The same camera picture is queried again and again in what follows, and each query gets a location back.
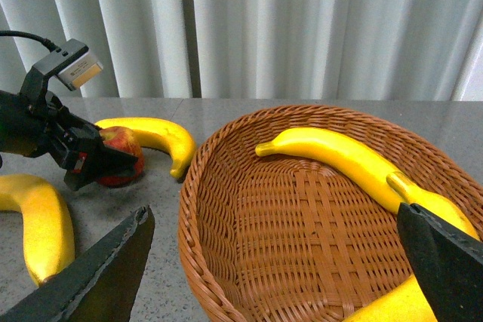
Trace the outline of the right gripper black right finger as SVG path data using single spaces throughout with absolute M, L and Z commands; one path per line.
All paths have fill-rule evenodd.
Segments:
M 419 204 L 400 205 L 397 229 L 438 321 L 482 320 L 482 242 Z

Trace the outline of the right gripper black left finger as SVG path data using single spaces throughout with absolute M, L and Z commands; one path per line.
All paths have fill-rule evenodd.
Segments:
M 135 210 L 1 320 L 129 321 L 154 230 L 152 210 Z

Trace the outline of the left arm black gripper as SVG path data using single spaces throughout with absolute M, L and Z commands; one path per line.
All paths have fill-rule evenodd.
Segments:
M 36 115 L 24 96 L 1 92 L 1 151 L 27 158 L 49 154 L 66 171 L 64 182 L 72 190 L 137 175 L 137 156 L 105 145 L 92 123 L 72 114 L 54 95 Z

